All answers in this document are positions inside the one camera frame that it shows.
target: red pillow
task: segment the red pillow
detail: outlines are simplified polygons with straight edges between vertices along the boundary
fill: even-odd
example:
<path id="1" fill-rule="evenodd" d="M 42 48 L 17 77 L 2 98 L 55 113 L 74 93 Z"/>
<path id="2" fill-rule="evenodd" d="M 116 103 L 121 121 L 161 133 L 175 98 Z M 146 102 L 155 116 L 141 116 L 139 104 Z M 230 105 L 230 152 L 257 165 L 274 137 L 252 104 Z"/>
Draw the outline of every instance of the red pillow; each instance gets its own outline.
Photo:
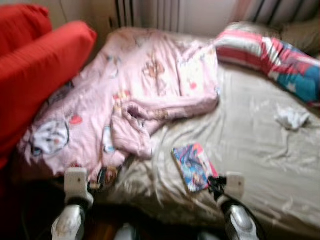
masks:
<path id="1" fill-rule="evenodd" d="M 0 7 L 0 57 L 52 31 L 48 10 L 15 4 Z"/>
<path id="2" fill-rule="evenodd" d="M 95 40 L 96 33 L 76 21 L 0 57 L 0 168 L 42 103 L 78 73 Z"/>

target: red sofa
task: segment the red sofa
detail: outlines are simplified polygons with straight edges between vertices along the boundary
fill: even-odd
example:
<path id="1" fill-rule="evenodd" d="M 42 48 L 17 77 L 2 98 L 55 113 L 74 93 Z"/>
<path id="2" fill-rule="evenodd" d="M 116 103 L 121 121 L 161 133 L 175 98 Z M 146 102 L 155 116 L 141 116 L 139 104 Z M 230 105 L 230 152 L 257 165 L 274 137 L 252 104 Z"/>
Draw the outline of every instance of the red sofa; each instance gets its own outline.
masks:
<path id="1" fill-rule="evenodd" d="M 96 33 L 81 21 L 70 22 L 52 31 L 48 10 L 44 7 L 29 4 L 0 7 L 2 215 L 8 204 L 15 202 L 15 194 L 8 187 L 6 170 L 15 145 L 43 102 L 80 71 L 95 40 Z M 8 223 L 3 217 L 0 226 L 8 225 L 2 221 Z"/>

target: pillow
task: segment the pillow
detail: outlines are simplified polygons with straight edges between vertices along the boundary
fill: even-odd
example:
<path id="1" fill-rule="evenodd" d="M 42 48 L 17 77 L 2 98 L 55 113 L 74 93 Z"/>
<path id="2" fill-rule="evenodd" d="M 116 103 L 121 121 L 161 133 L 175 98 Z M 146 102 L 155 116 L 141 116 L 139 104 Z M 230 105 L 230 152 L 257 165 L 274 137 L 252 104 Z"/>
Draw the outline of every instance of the pillow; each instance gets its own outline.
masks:
<path id="1" fill-rule="evenodd" d="M 277 38 L 226 30 L 214 41 L 220 61 L 260 70 L 304 102 L 320 107 L 320 61 Z"/>
<path id="2" fill-rule="evenodd" d="M 247 33 L 260 34 L 263 37 L 281 39 L 279 29 L 247 21 L 232 22 L 225 30 L 240 30 Z"/>
<path id="3" fill-rule="evenodd" d="M 13 4 L 0 7 L 0 57 L 52 31 L 48 10 L 42 6 Z"/>
<path id="4" fill-rule="evenodd" d="M 0 168 L 42 103 L 78 73 L 95 40 L 94 31 L 75 21 L 0 57 Z"/>
<path id="5" fill-rule="evenodd" d="M 315 19 L 287 24 L 281 32 L 281 39 L 307 54 L 317 54 L 320 51 L 320 20 Z"/>

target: beige bedsheet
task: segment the beige bedsheet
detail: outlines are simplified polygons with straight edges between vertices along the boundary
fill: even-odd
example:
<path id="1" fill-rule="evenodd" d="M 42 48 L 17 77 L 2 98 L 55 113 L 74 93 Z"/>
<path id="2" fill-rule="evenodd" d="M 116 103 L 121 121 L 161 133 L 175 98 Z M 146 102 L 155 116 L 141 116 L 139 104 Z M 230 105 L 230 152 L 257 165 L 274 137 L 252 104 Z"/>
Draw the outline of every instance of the beige bedsheet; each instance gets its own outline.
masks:
<path id="1" fill-rule="evenodd" d="M 298 234 L 320 239 L 320 119 L 297 132 L 275 120 L 277 108 L 304 109 L 292 95 L 257 72 L 220 64 L 215 112 L 167 124 L 153 137 L 152 160 L 125 166 L 114 190 L 98 204 L 129 204 L 166 223 L 221 227 L 223 216 L 207 191 L 187 192 L 173 147 L 199 142 L 220 174 L 245 176 L 245 203 L 271 239 Z"/>

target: pink blanket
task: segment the pink blanket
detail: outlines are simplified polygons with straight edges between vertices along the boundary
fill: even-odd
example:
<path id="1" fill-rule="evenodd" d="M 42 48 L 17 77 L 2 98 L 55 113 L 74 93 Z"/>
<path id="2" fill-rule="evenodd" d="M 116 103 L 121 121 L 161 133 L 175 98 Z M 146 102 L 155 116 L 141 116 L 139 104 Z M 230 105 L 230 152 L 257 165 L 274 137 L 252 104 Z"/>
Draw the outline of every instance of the pink blanket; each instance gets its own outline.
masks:
<path id="1" fill-rule="evenodd" d="M 166 121 L 215 109 L 216 76 L 212 44 L 120 29 L 72 80 L 69 93 L 55 95 L 40 111 L 17 146 L 15 173 L 25 180 L 51 178 L 81 166 L 95 181 L 103 167 L 117 168 L 129 154 L 151 158 L 150 135 Z"/>

